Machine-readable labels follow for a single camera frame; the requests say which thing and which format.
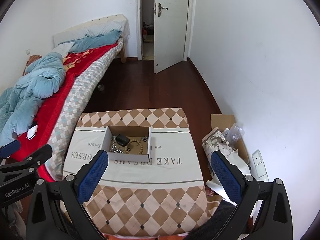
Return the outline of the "black smart band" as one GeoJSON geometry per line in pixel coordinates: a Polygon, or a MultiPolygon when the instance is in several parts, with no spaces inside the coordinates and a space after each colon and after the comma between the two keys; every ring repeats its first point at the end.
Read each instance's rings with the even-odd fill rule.
{"type": "Polygon", "coordinates": [[[116,136],[116,142],[118,145],[125,147],[126,145],[129,144],[130,139],[122,134],[119,134],[116,136]]]}

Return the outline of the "white paper pieces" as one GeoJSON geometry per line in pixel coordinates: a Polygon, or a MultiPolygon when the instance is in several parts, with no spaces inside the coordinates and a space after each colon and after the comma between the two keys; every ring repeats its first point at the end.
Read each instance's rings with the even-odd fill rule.
{"type": "Polygon", "coordinates": [[[27,139],[28,140],[31,140],[31,139],[33,139],[33,137],[35,137],[36,132],[37,132],[37,128],[38,128],[38,125],[34,125],[33,127],[28,129],[28,131],[27,131],[27,139]]]}

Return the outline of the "white power strip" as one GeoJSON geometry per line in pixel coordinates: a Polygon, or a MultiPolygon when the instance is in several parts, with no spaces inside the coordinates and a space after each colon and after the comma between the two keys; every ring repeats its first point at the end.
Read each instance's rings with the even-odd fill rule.
{"type": "Polygon", "coordinates": [[[269,182],[267,170],[261,155],[261,152],[259,150],[256,150],[252,154],[252,172],[256,180],[269,182]]]}

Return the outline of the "light blue duvet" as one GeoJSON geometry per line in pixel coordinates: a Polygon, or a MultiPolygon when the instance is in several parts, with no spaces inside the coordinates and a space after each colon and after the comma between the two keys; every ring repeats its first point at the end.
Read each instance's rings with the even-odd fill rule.
{"type": "Polygon", "coordinates": [[[27,132],[44,100],[59,91],[67,73],[63,66],[64,56],[114,45],[121,33],[121,30],[113,29],[96,37],[85,35],[78,40],[66,41],[31,63],[25,69],[25,75],[1,94],[1,146],[27,132]]]}

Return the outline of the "black fuzzy sleeve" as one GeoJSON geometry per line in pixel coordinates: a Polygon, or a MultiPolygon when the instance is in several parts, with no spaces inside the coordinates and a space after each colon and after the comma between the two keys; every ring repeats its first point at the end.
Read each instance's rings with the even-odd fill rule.
{"type": "Polygon", "coordinates": [[[227,222],[236,206],[222,200],[213,216],[205,224],[194,229],[184,240],[211,240],[227,222]]]}

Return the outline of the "bed with checkered mattress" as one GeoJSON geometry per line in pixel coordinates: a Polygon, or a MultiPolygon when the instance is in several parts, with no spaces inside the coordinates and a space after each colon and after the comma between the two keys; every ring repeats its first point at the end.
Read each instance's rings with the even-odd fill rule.
{"type": "Polygon", "coordinates": [[[48,144],[52,156],[38,173],[49,182],[61,180],[76,123],[129,32],[127,18],[117,14],[57,33],[54,49],[1,94],[1,145],[20,142],[16,161],[48,144]]]}

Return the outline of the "folded patterned cloth bag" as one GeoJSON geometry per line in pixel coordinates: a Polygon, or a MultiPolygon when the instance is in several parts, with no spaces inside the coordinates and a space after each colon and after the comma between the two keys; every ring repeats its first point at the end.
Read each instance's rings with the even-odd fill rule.
{"type": "Polygon", "coordinates": [[[209,169],[212,175],[212,179],[206,182],[206,185],[212,189],[215,193],[220,195],[227,202],[236,205],[226,192],[226,187],[221,185],[221,182],[213,168],[211,167],[211,155],[215,151],[220,151],[222,155],[232,164],[235,165],[244,175],[251,174],[247,163],[239,156],[238,150],[232,148],[225,135],[219,130],[218,127],[212,129],[203,139],[202,147],[209,161],[209,169]]]}

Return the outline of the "clear plastic wrap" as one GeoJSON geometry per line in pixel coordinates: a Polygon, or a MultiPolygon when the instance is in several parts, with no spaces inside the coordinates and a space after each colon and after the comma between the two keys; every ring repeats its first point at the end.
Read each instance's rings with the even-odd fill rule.
{"type": "Polygon", "coordinates": [[[225,129],[223,135],[230,144],[234,144],[245,135],[244,126],[240,122],[235,122],[231,128],[225,129]]]}

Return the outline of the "open cardboard box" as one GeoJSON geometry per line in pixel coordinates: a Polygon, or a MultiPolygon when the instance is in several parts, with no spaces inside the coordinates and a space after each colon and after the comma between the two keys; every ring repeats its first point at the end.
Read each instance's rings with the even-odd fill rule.
{"type": "Polygon", "coordinates": [[[110,160],[143,162],[151,160],[151,128],[144,126],[107,126],[101,149],[110,160]],[[117,144],[116,136],[122,134],[130,139],[125,147],[117,144]]]}

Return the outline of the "flat cardboard sheet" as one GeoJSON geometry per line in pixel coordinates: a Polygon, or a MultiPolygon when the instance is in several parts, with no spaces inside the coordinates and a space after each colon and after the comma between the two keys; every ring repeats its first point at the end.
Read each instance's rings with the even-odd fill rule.
{"type": "Polygon", "coordinates": [[[249,155],[243,141],[244,129],[237,122],[234,115],[212,114],[210,117],[211,127],[218,128],[223,134],[229,146],[238,150],[238,155],[249,164],[249,155]]]}

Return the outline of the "checkered tablecloth with text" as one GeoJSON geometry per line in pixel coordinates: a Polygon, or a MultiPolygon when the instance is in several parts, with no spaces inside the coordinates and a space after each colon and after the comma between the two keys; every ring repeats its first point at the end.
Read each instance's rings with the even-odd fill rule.
{"type": "Polygon", "coordinates": [[[150,161],[112,160],[84,207],[105,235],[153,237],[189,232],[212,215],[195,146],[181,108],[84,113],[63,175],[78,172],[100,150],[109,126],[151,128],[150,161]]]}

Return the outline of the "white door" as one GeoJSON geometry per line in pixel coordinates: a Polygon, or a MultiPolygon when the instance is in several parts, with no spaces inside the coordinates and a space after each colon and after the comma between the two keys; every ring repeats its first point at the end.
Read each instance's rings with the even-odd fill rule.
{"type": "Polygon", "coordinates": [[[181,61],[185,49],[189,0],[155,0],[154,72],[181,61]]]}

